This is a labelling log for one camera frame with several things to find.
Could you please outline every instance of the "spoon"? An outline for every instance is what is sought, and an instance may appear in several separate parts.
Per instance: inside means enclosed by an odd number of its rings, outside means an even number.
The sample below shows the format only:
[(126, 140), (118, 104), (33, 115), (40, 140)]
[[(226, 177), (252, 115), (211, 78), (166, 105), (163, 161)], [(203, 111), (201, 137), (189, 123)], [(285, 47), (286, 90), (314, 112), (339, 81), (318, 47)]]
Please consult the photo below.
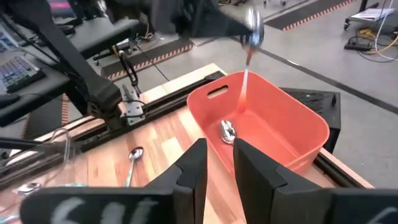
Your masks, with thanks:
[(134, 167), (134, 161), (142, 156), (142, 153), (144, 152), (144, 148), (142, 147), (136, 147), (134, 148), (130, 154), (129, 154), (129, 159), (131, 161), (130, 165), (130, 170), (129, 174), (127, 175), (127, 181), (126, 181), (126, 187), (130, 187), (130, 182), (131, 182), (131, 176), (132, 176), (132, 169)]
[(221, 138), (226, 144), (234, 144), (236, 131), (230, 121), (221, 121)]

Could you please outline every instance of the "keyboard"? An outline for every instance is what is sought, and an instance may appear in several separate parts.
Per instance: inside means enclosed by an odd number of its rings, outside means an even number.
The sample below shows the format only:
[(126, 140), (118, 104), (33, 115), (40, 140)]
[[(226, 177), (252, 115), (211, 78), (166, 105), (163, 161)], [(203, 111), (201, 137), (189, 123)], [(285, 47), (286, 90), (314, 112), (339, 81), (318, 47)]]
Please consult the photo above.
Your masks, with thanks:
[(14, 93), (43, 78), (43, 71), (23, 56), (16, 56), (0, 65), (0, 85), (7, 93)]

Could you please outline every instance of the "metal spoon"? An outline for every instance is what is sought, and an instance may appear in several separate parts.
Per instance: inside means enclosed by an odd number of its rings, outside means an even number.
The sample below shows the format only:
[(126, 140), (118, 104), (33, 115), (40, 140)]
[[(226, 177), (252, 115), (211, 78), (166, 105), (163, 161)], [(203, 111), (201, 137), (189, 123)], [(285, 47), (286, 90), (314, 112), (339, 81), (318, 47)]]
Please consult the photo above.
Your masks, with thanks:
[(136, 147), (133, 149), (129, 154), (129, 159), (131, 161), (129, 174), (127, 175), (126, 187), (130, 187), (131, 176), (132, 176), (132, 169), (134, 167), (134, 161), (142, 156), (144, 153), (144, 149), (142, 147)]
[(26, 196), (32, 192), (35, 192), (36, 190), (39, 190), (40, 188), (42, 188), (42, 184), (39, 183), (24, 184), (18, 188), (18, 195)]
[(226, 144), (234, 144), (236, 131), (230, 121), (221, 121), (221, 138)]

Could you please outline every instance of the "yellow cable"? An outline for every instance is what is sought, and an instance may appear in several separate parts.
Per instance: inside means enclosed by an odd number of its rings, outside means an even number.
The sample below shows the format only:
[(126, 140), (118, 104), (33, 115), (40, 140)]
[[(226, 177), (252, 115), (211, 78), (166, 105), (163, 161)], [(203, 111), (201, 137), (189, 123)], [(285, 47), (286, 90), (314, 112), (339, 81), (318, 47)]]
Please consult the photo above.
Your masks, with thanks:
[[(373, 34), (369, 34), (369, 35), (376, 40), (376, 37)], [(391, 44), (388, 45), (387, 47), (384, 47), (383, 49), (378, 50), (378, 51), (369, 51), (368, 53), (370, 53), (370, 54), (378, 54), (380, 52), (383, 52), (383, 51), (389, 49), (391, 46), (393, 46), (397, 42), (397, 40), (398, 40), (398, 35), (397, 35), (397, 38), (394, 41), (392, 41)]]

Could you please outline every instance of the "black cable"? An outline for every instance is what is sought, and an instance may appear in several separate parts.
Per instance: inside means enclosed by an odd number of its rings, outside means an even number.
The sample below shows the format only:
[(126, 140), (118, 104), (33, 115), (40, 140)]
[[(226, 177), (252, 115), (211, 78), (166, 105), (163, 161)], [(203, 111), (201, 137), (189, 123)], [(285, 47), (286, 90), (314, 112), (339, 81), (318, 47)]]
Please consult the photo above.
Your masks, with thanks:
[(0, 14), (1, 19), (4, 21), (4, 23), (8, 26), (8, 28), (10, 28), (10, 30), (12, 30), (14, 33), (16, 33), (22, 40), (24, 40), (25, 42), (27, 42), (28, 44), (30, 44), (31, 46), (33, 46), (36, 50), (38, 50), (39, 52), (41, 52), (42, 54), (44, 54), (46, 57), (48, 57), (49, 59), (51, 59), (52, 61), (54, 61), (55, 63), (59, 63), (59, 61), (55, 60), (53, 57), (51, 57), (48, 53), (46, 53), (45, 51), (43, 51), (42, 49), (40, 49), (38, 46), (36, 46), (35, 44), (33, 44), (25, 35), (21, 34), (17, 29), (15, 29), (14, 26), (12, 26), (8, 20), (3, 16), (3, 14)]
[(147, 54), (145, 54), (145, 52), (138, 46), (138, 44), (136, 44), (134, 41), (132, 41), (132, 43), (142, 52), (142, 54), (144, 54), (144, 56), (154, 65), (154, 67), (160, 72), (160, 74), (162, 74), (163, 77), (169, 82), (170, 80), (165, 76), (165, 74), (163, 74), (162, 71), (160, 71), (156, 64), (148, 57)]

